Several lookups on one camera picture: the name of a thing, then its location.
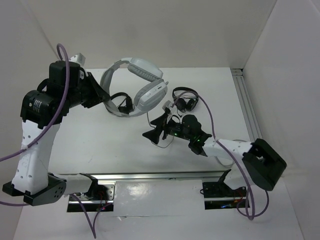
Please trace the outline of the white grey headphones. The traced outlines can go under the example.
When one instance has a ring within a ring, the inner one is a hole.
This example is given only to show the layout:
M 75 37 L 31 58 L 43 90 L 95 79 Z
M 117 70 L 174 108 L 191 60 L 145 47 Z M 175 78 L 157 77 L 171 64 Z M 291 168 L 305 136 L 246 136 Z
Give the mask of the white grey headphones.
M 168 92 L 168 82 L 164 81 L 163 72 L 153 63 L 142 58 L 125 57 L 113 63 L 113 65 L 102 74 L 100 86 L 108 94 L 110 93 L 113 74 L 123 64 L 127 65 L 127 70 L 130 73 L 147 81 L 147 84 L 135 94 L 135 97 L 131 98 L 134 111 L 129 114 L 119 112 L 117 106 L 124 100 L 124 96 L 111 100 L 110 95 L 110 100 L 103 104 L 109 113 L 117 117 L 133 118 L 144 115 L 154 109 L 166 96 Z

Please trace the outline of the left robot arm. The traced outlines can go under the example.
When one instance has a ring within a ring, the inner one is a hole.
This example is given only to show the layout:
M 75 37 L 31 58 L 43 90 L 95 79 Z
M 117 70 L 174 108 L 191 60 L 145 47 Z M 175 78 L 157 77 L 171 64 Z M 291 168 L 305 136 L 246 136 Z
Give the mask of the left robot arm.
M 19 162 L 12 181 L 3 185 L 3 192 L 22 197 L 30 206 L 52 204 L 63 195 L 77 193 L 92 200 L 100 192 L 106 192 L 90 174 L 49 172 L 49 162 L 55 137 L 69 110 L 78 105 L 89 109 L 108 97 L 93 75 L 79 63 L 63 60 L 51 63 L 49 77 L 23 98 Z

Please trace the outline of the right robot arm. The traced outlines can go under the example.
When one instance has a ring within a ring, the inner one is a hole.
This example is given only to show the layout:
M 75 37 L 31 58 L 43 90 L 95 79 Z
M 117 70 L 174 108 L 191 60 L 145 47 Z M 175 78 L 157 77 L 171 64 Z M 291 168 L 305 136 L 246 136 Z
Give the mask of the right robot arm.
M 180 122 L 172 120 L 168 113 L 151 121 L 154 129 L 143 137 L 158 144 L 168 135 L 188 141 L 189 149 L 196 155 L 232 160 L 247 177 L 247 182 L 262 190 L 272 191 L 287 167 L 285 160 L 263 139 L 254 142 L 214 138 L 202 130 L 198 119 L 185 115 Z

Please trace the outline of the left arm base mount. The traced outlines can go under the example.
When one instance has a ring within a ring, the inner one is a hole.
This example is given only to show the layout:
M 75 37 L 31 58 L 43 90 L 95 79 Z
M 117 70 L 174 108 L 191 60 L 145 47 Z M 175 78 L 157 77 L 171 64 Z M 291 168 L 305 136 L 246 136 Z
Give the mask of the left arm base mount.
M 93 197 L 86 196 L 84 193 L 75 193 L 74 195 L 81 201 L 84 209 L 88 213 L 95 213 L 102 208 L 102 212 L 114 211 L 114 198 L 115 198 L 115 182 L 106 182 L 104 188 L 98 190 Z M 68 213 L 83 212 L 81 204 L 73 197 L 70 196 L 67 205 Z

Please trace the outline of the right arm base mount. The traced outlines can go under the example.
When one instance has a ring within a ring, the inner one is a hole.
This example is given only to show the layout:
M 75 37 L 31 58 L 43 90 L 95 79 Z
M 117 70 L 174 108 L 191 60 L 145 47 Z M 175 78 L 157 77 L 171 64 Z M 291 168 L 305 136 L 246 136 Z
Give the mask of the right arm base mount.
M 199 192 L 203 195 L 205 210 L 245 208 L 247 188 L 244 186 L 233 190 L 224 182 L 203 182 Z

